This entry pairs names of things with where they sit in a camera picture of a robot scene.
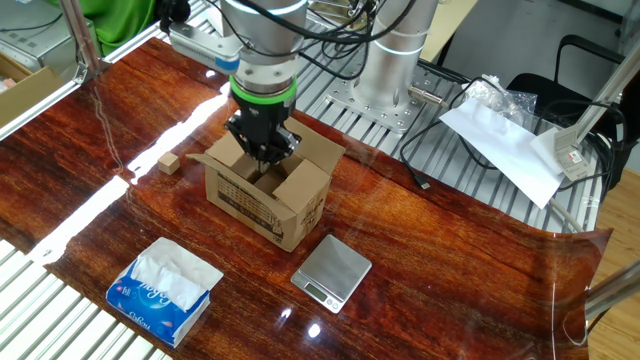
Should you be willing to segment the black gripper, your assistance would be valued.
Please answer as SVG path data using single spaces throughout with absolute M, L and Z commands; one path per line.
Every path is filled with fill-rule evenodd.
M 277 127 L 291 116 L 294 108 L 294 105 L 286 105 L 284 102 L 269 105 L 242 104 L 240 117 L 231 117 L 225 128 L 250 158 L 257 162 L 276 164 L 290 157 L 299 146 L 298 134 L 285 127 Z M 263 145 L 257 134 L 271 131 L 273 132 L 267 143 Z

